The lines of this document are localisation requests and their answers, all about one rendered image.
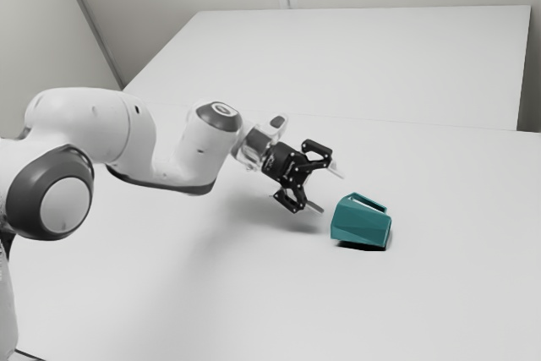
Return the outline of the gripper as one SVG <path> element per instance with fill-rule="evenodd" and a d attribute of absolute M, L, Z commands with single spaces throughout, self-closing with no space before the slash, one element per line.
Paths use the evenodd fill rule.
<path fill-rule="evenodd" d="M 330 147 L 306 139 L 301 151 L 285 143 L 277 143 L 270 148 L 261 171 L 281 185 L 272 197 L 288 211 L 296 214 L 310 210 L 323 214 L 325 210 L 305 194 L 303 186 L 308 173 L 325 169 L 340 179 L 345 178 L 345 173 L 338 167 Z"/>

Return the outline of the teal faceted mug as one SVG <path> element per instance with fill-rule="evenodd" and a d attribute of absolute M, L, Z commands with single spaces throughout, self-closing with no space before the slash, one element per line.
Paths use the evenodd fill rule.
<path fill-rule="evenodd" d="M 357 192 L 342 197 L 331 219 L 330 237 L 339 242 L 385 250 L 391 234 L 387 208 Z"/>

